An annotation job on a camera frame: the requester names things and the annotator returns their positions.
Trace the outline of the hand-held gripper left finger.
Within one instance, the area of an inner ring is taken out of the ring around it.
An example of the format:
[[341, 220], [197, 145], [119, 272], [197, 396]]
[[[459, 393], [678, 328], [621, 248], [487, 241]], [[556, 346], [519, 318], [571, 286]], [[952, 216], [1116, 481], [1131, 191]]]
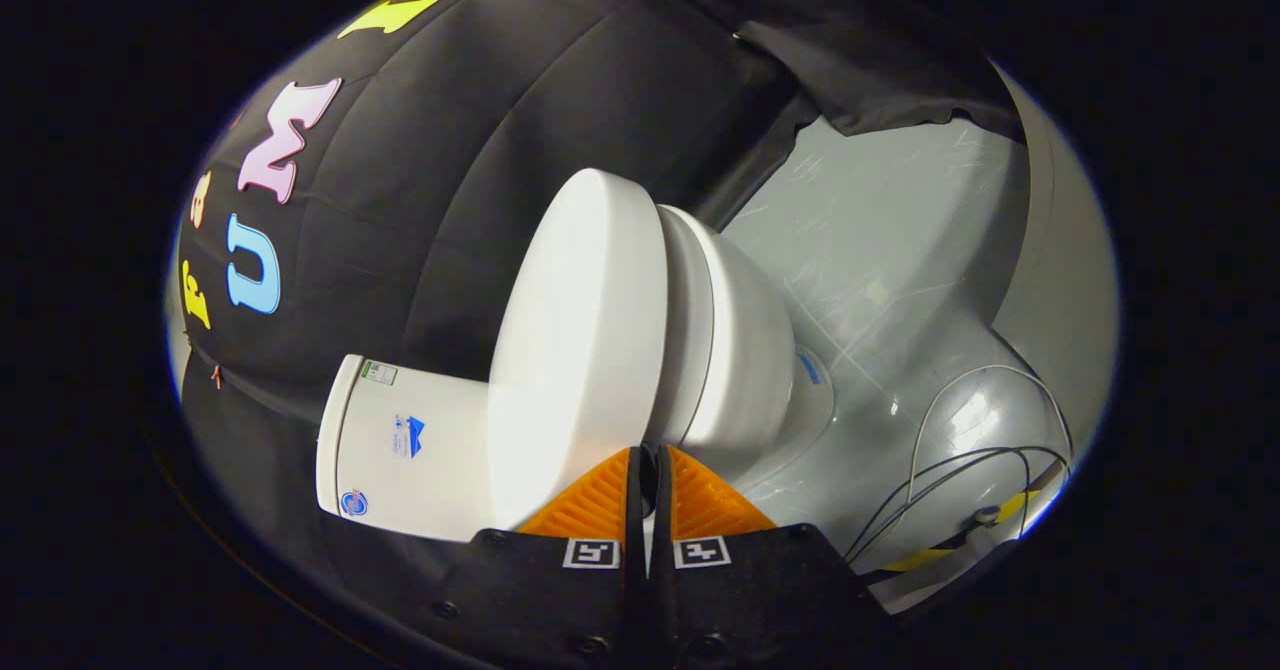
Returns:
[[498, 669], [616, 669], [646, 580], [646, 451], [623, 448], [517, 530], [460, 547], [419, 611], [434, 642]]

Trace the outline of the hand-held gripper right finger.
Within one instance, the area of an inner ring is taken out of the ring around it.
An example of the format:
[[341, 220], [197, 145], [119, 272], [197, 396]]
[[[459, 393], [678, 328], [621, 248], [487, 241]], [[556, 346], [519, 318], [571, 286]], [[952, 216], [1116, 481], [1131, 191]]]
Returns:
[[887, 669], [895, 626], [810, 523], [746, 529], [750, 503], [677, 448], [654, 452], [654, 669]]

